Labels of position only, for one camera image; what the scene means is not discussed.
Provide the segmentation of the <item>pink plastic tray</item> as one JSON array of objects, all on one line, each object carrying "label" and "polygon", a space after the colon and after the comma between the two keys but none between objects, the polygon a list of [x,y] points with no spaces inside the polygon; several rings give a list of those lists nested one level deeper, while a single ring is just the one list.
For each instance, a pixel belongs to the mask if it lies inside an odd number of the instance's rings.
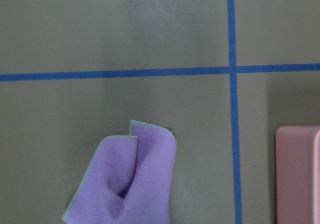
[{"label": "pink plastic tray", "polygon": [[320,222],[320,128],[283,126],[275,133],[276,222]]}]

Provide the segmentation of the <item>purple microfiber cloth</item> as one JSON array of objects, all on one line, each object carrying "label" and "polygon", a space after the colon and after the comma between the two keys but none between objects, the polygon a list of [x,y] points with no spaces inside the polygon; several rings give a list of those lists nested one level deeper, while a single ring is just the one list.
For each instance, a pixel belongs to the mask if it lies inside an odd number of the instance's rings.
[{"label": "purple microfiber cloth", "polygon": [[62,220],[67,224],[168,224],[177,151],[167,128],[132,120],[98,145]]}]

